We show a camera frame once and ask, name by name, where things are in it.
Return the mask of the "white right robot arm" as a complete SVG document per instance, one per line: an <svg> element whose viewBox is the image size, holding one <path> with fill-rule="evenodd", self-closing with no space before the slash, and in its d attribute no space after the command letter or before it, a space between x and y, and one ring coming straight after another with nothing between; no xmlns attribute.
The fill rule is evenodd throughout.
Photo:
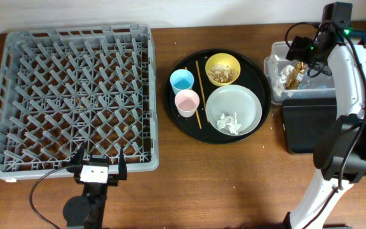
<svg viewBox="0 0 366 229"><path fill-rule="evenodd" d="M366 176L366 32L346 19L323 20L314 38L295 37L293 59L331 70L336 121L315 145L313 180L286 228L323 228L338 200Z"/></svg>

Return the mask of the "blue plastic cup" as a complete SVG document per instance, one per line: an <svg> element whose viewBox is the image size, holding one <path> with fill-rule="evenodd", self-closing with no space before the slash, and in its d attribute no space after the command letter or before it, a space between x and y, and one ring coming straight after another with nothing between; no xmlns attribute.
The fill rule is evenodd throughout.
<svg viewBox="0 0 366 229"><path fill-rule="evenodd" d="M186 69L178 69L170 76L170 84L175 95L182 90L191 90L194 85L193 74Z"/></svg>

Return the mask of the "food scraps pile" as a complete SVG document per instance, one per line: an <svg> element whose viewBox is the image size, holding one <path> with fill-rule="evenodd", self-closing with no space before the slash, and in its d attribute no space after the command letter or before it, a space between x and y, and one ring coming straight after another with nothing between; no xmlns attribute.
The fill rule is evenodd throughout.
<svg viewBox="0 0 366 229"><path fill-rule="evenodd" d="M230 66L216 64L209 69L208 75L215 82L229 83L234 81L238 75L238 72Z"/></svg>

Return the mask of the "white tissue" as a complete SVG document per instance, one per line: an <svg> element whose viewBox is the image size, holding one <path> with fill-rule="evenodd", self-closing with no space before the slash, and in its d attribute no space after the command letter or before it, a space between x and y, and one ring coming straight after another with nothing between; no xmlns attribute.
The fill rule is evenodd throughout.
<svg viewBox="0 0 366 229"><path fill-rule="evenodd" d="M228 129L230 134L238 135L241 124L238 123L236 112L232 116L226 116L224 113L221 114L220 120L217 121L217 129L222 130Z"/></svg>

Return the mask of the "yellow bowl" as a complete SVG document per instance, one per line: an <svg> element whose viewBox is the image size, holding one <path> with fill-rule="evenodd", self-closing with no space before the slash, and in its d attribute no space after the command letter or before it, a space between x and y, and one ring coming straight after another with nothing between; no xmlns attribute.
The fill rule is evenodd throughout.
<svg viewBox="0 0 366 229"><path fill-rule="evenodd" d="M212 55L205 64L205 72L209 81L218 87L232 84L241 73L239 60L228 53Z"/></svg>

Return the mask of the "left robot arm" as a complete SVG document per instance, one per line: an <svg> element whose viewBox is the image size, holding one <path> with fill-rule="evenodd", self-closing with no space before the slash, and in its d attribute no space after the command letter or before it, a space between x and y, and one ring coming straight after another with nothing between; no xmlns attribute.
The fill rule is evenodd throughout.
<svg viewBox="0 0 366 229"><path fill-rule="evenodd" d="M84 162L84 152L82 144L72 154L67 169L74 174L75 182L83 185L83 192L65 203L63 216L67 228L102 228L108 187L117 186L120 180L127 179L123 148L119 152L117 174L109 173L111 161L108 156L92 155L88 162Z"/></svg>

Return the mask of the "pink plastic cup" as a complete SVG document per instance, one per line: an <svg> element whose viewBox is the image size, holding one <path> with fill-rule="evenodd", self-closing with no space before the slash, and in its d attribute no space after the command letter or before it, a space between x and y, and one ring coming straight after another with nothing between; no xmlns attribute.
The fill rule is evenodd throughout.
<svg viewBox="0 0 366 229"><path fill-rule="evenodd" d="M194 90L181 90L174 99L179 114L184 118L191 117L200 104L200 97Z"/></svg>

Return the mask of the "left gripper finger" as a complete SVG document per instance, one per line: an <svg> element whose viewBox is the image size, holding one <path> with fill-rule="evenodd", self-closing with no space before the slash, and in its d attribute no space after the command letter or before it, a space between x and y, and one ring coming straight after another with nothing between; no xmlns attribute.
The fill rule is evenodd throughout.
<svg viewBox="0 0 366 229"><path fill-rule="evenodd" d="M119 152L119 162L118 162L118 179L127 180L127 173L128 172L127 172L124 151L123 151L123 147L121 147L120 152Z"/></svg>
<svg viewBox="0 0 366 229"><path fill-rule="evenodd" d="M71 165L81 165L85 152L85 143L81 143L77 151L71 156Z"/></svg>

